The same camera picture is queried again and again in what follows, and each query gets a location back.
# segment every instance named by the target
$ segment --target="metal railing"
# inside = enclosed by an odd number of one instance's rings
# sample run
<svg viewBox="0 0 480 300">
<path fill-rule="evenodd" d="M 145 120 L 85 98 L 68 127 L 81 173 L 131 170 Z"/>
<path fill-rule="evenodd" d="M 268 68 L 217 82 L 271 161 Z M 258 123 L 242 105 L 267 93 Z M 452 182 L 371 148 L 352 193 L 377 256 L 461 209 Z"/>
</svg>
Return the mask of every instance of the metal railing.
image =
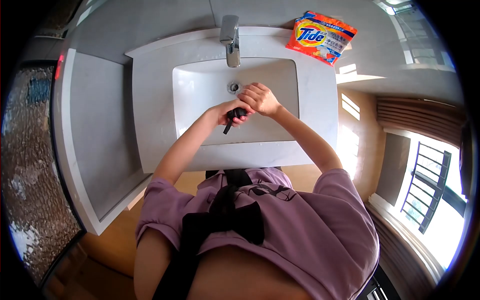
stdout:
<svg viewBox="0 0 480 300">
<path fill-rule="evenodd" d="M 444 193 L 451 157 L 447 151 L 419 142 L 412 179 L 400 212 L 417 223 L 421 233 L 427 230 Z"/>
</svg>

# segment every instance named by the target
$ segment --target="printed graphic on shirt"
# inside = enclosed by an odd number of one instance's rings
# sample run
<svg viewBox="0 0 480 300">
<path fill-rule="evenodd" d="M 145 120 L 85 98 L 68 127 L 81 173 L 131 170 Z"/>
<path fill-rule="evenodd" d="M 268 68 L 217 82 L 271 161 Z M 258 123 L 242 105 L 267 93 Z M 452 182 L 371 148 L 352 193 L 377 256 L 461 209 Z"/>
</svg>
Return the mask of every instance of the printed graphic on shirt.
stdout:
<svg viewBox="0 0 480 300">
<path fill-rule="evenodd" d="M 249 188 L 246 194 L 250 195 L 250 192 L 253 192 L 257 196 L 270 194 L 280 200 L 287 201 L 287 202 L 292 200 L 297 195 L 297 193 L 291 188 L 287 188 L 279 185 L 276 190 L 272 190 L 268 185 L 261 184 L 261 183 L 257 183 L 253 187 Z"/>
</svg>

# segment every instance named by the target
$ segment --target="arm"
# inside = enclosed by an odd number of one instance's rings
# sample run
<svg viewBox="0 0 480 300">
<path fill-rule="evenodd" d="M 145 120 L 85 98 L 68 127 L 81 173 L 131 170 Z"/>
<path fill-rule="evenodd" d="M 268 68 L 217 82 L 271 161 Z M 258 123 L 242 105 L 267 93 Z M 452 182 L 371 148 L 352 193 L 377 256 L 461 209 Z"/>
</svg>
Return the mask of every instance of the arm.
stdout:
<svg viewBox="0 0 480 300">
<path fill-rule="evenodd" d="M 212 130 L 217 125 L 226 125 L 228 122 L 226 113 L 237 107 L 246 109 L 248 115 L 255 112 L 247 103 L 238 99 L 209 108 L 170 147 L 156 167 L 152 180 L 160 177 L 172 185 L 175 184 Z M 238 127 L 247 119 L 248 117 L 241 117 L 240 120 L 233 118 L 232 126 Z"/>
<path fill-rule="evenodd" d="M 238 97 L 261 115 L 271 117 L 285 128 L 322 173 L 334 168 L 343 168 L 333 148 L 315 131 L 286 110 L 268 87 L 253 83 L 245 86 Z"/>
</svg>

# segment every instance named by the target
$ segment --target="chrome faucet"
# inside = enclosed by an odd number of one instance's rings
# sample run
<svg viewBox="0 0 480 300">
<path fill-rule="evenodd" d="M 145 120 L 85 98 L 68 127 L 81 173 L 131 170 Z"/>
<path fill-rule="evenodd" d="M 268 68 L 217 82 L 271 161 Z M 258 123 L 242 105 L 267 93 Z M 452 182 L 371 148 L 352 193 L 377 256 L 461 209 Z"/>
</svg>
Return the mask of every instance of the chrome faucet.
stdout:
<svg viewBox="0 0 480 300">
<path fill-rule="evenodd" d="M 240 66 L 239 18 L 233 14 L 223 16 L 220 29 L 220 43 L 227 51 L 227 66 Z"/>
</svg>

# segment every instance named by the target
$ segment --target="brown curtain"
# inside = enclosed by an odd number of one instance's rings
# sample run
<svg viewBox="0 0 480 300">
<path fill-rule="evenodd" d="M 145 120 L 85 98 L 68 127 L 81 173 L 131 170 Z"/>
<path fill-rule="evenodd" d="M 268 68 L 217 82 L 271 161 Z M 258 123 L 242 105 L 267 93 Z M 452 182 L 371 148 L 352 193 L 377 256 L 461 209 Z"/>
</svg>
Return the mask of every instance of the brown curtain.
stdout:
<svg viewBox="0 0 480 300">
<path fill-rule="evenodd" d="M 377 98 L 377 120 L 383 127 L 422 134 L 460 147 L 463 110 L 425 99 Z"/>
<path fill-rule="evenodd" d="M 408 242 L 369 203 L 365 204 L 380 242 L 380 266 L 401 299 L 425 299 L 436 284 Z"/>
</svg>

